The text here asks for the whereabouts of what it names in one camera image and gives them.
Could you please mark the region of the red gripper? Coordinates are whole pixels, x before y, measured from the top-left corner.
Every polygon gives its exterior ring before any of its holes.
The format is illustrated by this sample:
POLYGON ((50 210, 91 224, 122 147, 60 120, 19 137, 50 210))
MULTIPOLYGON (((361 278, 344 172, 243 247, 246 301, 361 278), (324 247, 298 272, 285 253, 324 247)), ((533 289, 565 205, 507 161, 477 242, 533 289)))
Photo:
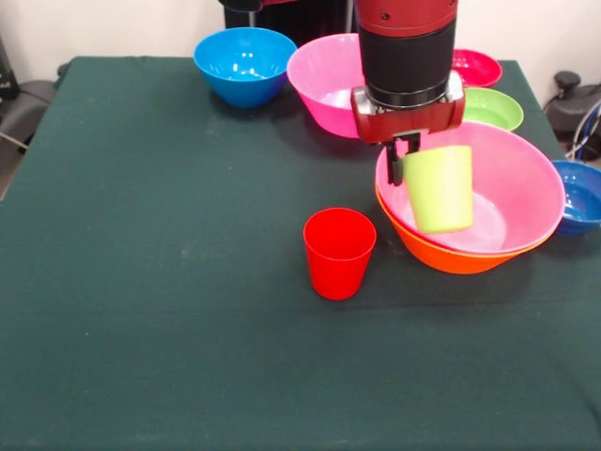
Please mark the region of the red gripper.
POLYGON ((350 95, 357 133, 367 144, 385 144, 388 183, 400 186, 402 162, 395 139, 407 137, 408 154, 421 148, 421 133, 445 132, 457 128, 466 106, 465 89, 460 75, 452 70, 444 95, 429 104, 414 108, 390 109, 374 102, 366 86, 355 87, 350 95))

